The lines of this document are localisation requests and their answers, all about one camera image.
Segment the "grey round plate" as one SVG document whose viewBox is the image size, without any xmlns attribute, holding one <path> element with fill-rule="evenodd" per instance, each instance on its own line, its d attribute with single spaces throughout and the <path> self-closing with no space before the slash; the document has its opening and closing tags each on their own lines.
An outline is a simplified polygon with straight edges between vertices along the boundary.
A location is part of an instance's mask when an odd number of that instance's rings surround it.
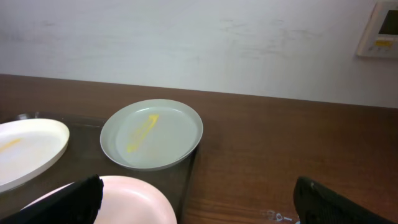
<svg viewBox="0 0 398 224">
<path fill-rule="evenodd" d="M 203 121 L 188 105 L 152 99 L 125 106 L 103 125 L 100 145 L 116 164 L 161 170 L 187 158 L 203 135 Z"/>
</svg>

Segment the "white round plate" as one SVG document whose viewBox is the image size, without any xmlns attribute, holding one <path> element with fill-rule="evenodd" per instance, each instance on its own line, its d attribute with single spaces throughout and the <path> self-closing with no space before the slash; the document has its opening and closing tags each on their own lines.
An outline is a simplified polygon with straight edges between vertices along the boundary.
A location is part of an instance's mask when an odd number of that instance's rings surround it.
<svg viewBox="0 0 398 224">
<path fill-rule="evenodd" d="M 1 124 L 1 192 L 37 177 L 64 154 L 69 128 L 54 119 L 24 119 Z"/>
</svg>

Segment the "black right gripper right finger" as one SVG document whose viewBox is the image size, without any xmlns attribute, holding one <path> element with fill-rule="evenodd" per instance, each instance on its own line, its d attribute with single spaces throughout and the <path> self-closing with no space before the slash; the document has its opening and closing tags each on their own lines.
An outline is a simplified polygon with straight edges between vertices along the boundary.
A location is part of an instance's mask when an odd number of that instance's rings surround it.
<svg viewBox="0 0 398 224">
<path fill-rule="evenodd" d="M 293 198 L 301 223 L 394 224 L 309 177 L 297 179 Z"/>
</svg>

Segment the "pink round plate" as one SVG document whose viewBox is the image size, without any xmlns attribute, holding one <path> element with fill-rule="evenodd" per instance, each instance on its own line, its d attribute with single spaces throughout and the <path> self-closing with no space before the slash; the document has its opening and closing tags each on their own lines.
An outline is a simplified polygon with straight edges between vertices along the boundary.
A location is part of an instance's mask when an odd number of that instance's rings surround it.
<svg viewBox="0 0 398 224">
<path fill-rule="evenodd" d="M 151 184 L 117 175 L 101 180 L 103 199 L 94 224 L 177 224 L 171 203 Z"/>
</svg>

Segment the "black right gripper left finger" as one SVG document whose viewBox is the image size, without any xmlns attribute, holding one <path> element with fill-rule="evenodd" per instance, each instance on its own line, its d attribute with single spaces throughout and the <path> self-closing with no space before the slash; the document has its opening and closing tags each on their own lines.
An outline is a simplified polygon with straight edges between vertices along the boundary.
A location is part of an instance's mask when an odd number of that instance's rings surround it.
<svg viewBox="0 0 398 224">
<path fill-rule="evenodd" d="M 93 224 L 101 208 L 103 187 L 98 175 L 74 182 L 3 218 L 1 224 Z"/>
</svg>

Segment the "white wall control panel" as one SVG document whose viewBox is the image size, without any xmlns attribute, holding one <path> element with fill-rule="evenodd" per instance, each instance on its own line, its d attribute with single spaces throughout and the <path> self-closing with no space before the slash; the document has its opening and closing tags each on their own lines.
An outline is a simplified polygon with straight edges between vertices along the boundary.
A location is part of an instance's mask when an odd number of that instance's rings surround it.
<svg viewBox="0 0 398 224">
<path fill-rule="evenodd" d="M 356 55 L 397 58 L 397 1 L 376 3 L 359 41 Z"/>
</svg>

